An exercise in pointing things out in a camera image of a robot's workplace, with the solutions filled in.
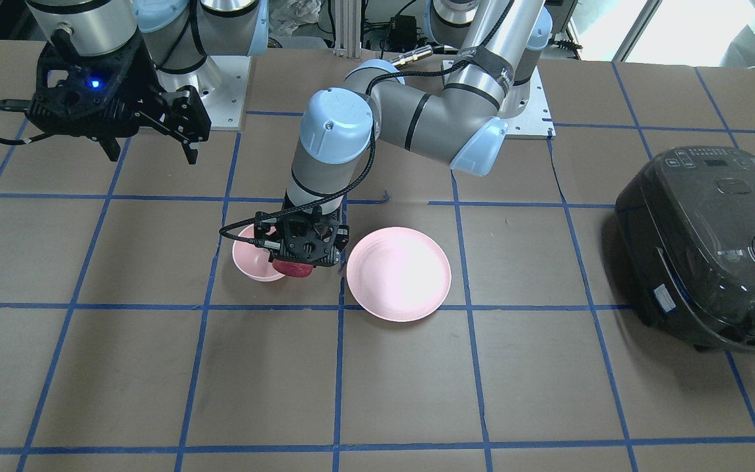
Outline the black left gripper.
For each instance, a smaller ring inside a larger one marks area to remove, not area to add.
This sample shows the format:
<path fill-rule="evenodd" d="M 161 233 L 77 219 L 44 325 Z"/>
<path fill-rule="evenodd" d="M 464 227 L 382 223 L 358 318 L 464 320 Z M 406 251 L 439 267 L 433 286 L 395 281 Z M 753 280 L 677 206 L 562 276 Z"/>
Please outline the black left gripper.
<path fill-rule="evenodd" d="M 257 246 L 269 252 L 269 262 L 282 260 L 312 267 L 332 267 L 339 263 L 341 253 L 349 242 L 349 227 L 342 223 L 341 209 L 323 214 L 320 208 L 312 212 L 293 212 L 273 218 L 266 212 L 254 223 Z"/>

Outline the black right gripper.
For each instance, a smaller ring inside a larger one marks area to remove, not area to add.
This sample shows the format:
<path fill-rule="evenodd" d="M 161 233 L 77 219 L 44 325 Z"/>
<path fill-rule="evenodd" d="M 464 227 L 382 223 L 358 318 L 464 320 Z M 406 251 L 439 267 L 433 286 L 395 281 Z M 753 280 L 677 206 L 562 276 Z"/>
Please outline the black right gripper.
<path fill-rule="evenodd" d="M 150 127 L 179 141 L 187 163 L 195 165 L 200 142 L 212 130 L 195 87 L 170 92 L 161 86 L 141 33 L 101 56 L 82 56 L 72 35 L 53 33 L 36 79 L 30 122 L 53 135 L 95 138 L 111 162 L 122 155 L 118 138 Z"/>

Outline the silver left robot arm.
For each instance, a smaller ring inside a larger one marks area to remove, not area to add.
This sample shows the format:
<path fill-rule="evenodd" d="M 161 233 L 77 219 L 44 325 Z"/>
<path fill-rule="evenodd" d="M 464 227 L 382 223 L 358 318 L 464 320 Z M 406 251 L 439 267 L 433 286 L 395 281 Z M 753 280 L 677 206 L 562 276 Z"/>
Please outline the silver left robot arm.
<path fill-rule="evenodd" d="M 405 83 L 415 71 L 373 59 L 340 87 L 318 90 L 302 116 L 281 211 L 258 212 L 250 243 L 275 271 L 294 277 L 332 267 L 349 240 L 341 202 L 374 164 L 384 140 L 475 176 L 485 176 L 507 136 L 503 108 L 532 75 L 551 30 L 542 1 L 431 1 L 429 33 L 457 50 L 440 94 Z"/>

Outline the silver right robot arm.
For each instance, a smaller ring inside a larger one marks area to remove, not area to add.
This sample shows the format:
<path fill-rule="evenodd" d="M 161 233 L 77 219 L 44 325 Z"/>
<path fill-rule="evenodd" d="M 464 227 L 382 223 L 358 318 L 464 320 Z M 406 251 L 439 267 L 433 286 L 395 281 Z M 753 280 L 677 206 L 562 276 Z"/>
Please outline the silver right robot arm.
<path fill-rule="evenodd" d="M 231 81 L 215 57 L 261 56 L 267 1 L 29 1 L 48 39 L 25 116 L 51 136 L 89 138 L 111 161 L 146 127 L 188 163 Z"/>

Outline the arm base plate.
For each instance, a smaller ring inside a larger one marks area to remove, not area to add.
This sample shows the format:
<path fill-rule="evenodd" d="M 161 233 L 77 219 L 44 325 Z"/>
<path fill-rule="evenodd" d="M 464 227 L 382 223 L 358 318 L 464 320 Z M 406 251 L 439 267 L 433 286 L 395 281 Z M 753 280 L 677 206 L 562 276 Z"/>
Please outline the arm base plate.
<path fill-rule="evenodd" d="M 444 78 L 442 93 L 446 111 L 461 129 L 461 136 L 469 138 L 490 119 L 492 106 L 488 98 L 499 104 L 497 116 L 507 123 L 506 138 L 539 138 L 555 135 L 545 89 L 537 71 L 540 50 L 525 50 L 516 67 L 518 78 L 508 92 L 478 66 L 465 66 L 461 71 Z"/>
<path fill-rule="evenodd" d="M 158 71 L 157 77 L 168 92 L 186 85 L 195 87 L 212 121 L 212 130 L 240 130 L 251 65 L 249 56 L 210 56 L 195 71 Z"/>

